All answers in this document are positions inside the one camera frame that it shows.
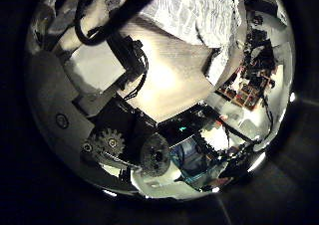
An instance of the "black cable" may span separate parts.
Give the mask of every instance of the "black cable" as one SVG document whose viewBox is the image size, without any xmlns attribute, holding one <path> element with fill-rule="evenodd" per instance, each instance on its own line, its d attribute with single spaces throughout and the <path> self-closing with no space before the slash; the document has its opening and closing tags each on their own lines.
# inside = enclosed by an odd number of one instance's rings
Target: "black cable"
<svg viewBox="0 0 319 225">
<path fill-rule="evenodd" d="M 265 107 L 266 107 L 266 113 L 267 113 L 267 117 L 269 119 L 270 122 L 270 128 L 269 128 L 269 133 L 263 138 L 263 140 L 267 139 L 269 137 L 269 135 L 271 134 L 272 130 L 273 130 L 273 114 L 269 109 L 269 104 L 268 101 L 265 97 L 265 95 L 262 95 L 261 98 L 264 101 Z"/>
<path fill-rule="evenodd" d="M 97 45 L 105 41 L 112 34 L 119 31 L 127 22 L 138 14 L 143 8 L 151 3 L 152 0 L 127 0 L 121 6 L 109 21 L 101 27 L 93 37 L 88 38 L 82 31 L 81 19 L 85 8 L 86 0 L 79 0 L 76 15 L 75 15 L 75 31 L 79 40 L 85 45 Z"/>
<path fill-rule="evenodd" d="M 125 101 L 128 101 L 128 100 L 130 100 L 132 98 L 135 98 L 138 95 L 139 91 L 141 90 L 141 88 L 143 87 L 144 83 L 146 82 L 147 76 L 148 76 L 148 70 L 149 70 L 148 57 L 147 57 L 146 53 L 141 48 L 135 47 L 135 50 L 138 50 L 136 52 L 136 54 L 141 55 L 144 58 L 144 64 L 145 64 L 146 71 L 144 72 L 144 74 L 143 74 L 139 84 L 137 85 L 137 87 L 124 97 Z"/>
</svg>

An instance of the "screw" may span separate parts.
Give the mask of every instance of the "screw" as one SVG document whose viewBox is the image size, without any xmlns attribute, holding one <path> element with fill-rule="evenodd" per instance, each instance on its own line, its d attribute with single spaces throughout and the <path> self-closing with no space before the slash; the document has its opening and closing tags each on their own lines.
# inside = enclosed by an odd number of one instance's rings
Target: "screw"
<svg viewBox="0 0 319 225">
<path fill-rule="evenodd" d="M 114 139 L 114 138 L 110 138 L 109 139 L 109 146 L 110 147 L 115 147 L 115 146 L 117 146 L 117 141 Z"/>
<path fill-rule="evenodd" d="M 91 147 L 91 145 L 88 144 L 88 143 L 85 143 L 85 144 L 83 145 L 83 149 L 84 149 L 86 152 L 91 152 L 91 151 L 92 151 L 92 147 Z"/>
<path fill-rule="evenodd" d="M 62 113 L 56 114 L 56 123 L 60 128 L 67 128 L 69 126 L 67 117 Z"/>
</svg>

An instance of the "dark background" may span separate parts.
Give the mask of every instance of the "dark background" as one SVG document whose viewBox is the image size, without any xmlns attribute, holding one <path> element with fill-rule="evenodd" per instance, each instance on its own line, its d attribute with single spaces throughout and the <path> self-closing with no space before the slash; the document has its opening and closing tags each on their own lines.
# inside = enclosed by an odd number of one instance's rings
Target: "dark background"
<svg viewBox="0 0 319 225">
<path fill-rule="evenodd" d="M 23 85 L 26 28 L 38 0 L 0 0 L 0 224 L 319 224 L 319 0 L 283 0 L 297 44 L 294 92 L 268 161 L 217 196 L 185 204 L 111 199 L 46 146 Z"/>
</svg>

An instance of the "metal gear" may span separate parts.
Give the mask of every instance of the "metal gear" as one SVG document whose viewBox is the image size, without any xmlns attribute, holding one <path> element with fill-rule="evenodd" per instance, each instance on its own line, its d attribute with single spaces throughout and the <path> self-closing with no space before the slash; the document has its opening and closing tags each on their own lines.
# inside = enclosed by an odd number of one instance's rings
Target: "metal gear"
<svg viewBox="0 0 319 225">
<path fill-rule="evenodd" d="M 141 166 L 144 173 L 151 177 L 159 177 L 168 171 L 169 165 L 169 148 L 166 139 L 158 133 L 151 135 L 141 150 Z"/>
<path fill-rule="evenodd" d="M 110 128 L 103 129 L 99 133 L 92 134 L 88 139 L 88 144 L 92 146 L 93 156 L 97 157 L 106 152 L 114 157 L 119 157 L 125 147 L 122 134 Z"/>
</svg>

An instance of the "white panel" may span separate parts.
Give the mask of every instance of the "white panel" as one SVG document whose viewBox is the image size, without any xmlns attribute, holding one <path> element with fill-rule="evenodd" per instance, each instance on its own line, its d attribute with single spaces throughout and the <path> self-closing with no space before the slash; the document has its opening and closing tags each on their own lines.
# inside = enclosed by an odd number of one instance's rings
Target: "white panel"
<svg viewBox="0 0 319 225">
<path fill-rule="evenodd" d="M 83 93 L 100 93 L 126 70 L 107 42 L 95 47 L 82 46 L 66 64 L 70 79 Z"/>
</svg>

